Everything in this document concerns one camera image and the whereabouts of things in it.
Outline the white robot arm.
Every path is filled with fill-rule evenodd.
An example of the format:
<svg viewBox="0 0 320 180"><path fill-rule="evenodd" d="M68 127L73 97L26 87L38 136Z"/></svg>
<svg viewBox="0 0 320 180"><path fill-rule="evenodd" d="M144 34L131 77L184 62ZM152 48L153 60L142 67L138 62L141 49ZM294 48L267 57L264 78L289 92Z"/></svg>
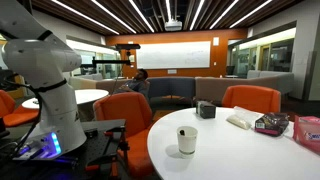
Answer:
<svg viewBox="0 0 320 180"><path fill-rule="evenodd" d="M17 0L0 0L0 32L6 66L23 76L39 102L40 116L21 139L15 160L52 160L86 141L75 90L64 74L81 57L44 28Z"/></svg>

